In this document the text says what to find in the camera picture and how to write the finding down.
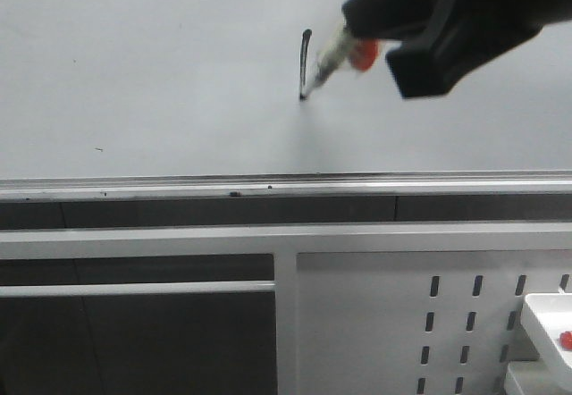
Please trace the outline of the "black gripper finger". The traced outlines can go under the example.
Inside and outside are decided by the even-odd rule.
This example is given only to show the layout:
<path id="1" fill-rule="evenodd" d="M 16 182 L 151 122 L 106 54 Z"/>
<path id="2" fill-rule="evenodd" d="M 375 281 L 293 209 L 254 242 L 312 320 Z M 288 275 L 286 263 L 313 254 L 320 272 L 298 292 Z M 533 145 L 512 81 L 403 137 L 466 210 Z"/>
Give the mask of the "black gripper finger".
<path id="1" fill-rule="evenodd" d="M 422 31 L 387 55 L 404 98 L 448 94 L 472 71 L 571 18 L 571 0 L 437 0 Z"/>
<path id="2" fill-rule="evenodd" d="M 356 38 L 451 40 L 458 33 L 458 0 L 347 0 L 343 16 Z"/>

